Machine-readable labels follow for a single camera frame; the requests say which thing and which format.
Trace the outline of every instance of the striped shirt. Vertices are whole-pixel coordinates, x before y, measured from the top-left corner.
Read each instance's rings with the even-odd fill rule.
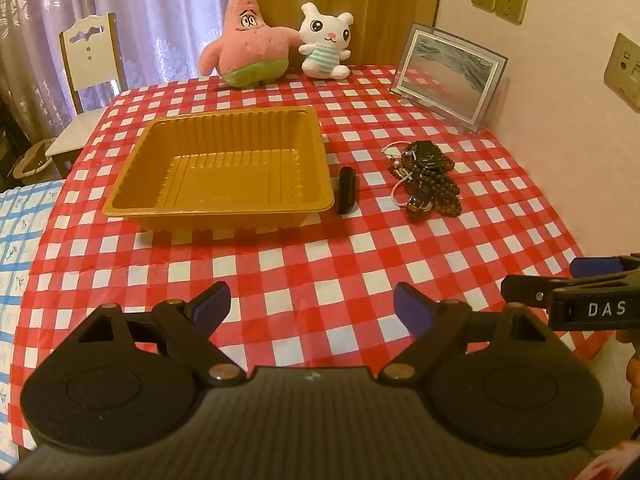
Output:
[[[329,74],[337,65],[340,65],[340,50],[316,44],[314,51],[309,54],[307,59],[318,63],[320,72]]]

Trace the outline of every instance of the purple curtain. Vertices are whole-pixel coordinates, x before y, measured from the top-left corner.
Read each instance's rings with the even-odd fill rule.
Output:
[[[79,18],[115,12],[130,88],[197,76],[204,46],[222,31],[227,0],[0,0],[0,96],[32,142],[75,116],[58,35]],[[80,92],[107,105],[109,84]]]

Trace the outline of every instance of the acrylic photo frame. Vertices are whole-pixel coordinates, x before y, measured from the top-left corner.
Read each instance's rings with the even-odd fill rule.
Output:
[[[506,65],[493,50],[414,23],[391,91],[476,133]]]

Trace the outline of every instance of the human hand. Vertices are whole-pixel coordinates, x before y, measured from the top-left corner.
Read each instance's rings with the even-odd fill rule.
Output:
[[[618,330],[616,339],[621,343],[640,342],[639,330]],[[634,407],[634,418],[640,422],[640,360],[634,355],[626,365],[626,380],[631,384],[629,398]]]

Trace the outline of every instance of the stuffed animal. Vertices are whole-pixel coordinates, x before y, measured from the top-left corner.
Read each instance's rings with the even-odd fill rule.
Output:
[[[264,23],[257,0],[229,0],[222,36],[202,51],[198,69],[210,75],[215,68],[235,88],[269,84],[289,67],[289,47],[301,43],[296,30]]]
[[[318,79],[344,79],[350,70],[340,62],[351,55],[346,48],[351,40],[349,25],[353,23],[353,16],[349,12],[337,18],[325,16],[312,3],[304,4],[302,12],[305,21],[300,27],[300,38],[305,44],[298,49],[306,56],[302,72]]]

